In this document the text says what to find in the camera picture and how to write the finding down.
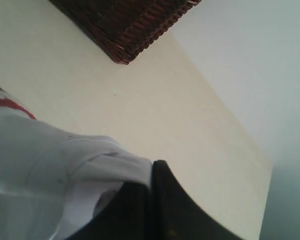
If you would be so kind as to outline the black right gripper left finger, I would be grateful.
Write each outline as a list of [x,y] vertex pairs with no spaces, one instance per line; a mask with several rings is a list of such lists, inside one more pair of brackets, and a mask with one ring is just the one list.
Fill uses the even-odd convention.
[[149,189],[126,182],[110,203],[69,240],[152,240]]

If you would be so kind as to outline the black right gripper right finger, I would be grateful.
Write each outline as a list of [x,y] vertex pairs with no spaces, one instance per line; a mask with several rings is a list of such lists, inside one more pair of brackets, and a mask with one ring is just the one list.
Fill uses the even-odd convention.
[[239,240],[202,210],[180,185],[167,162],[152,166],[154,240]]

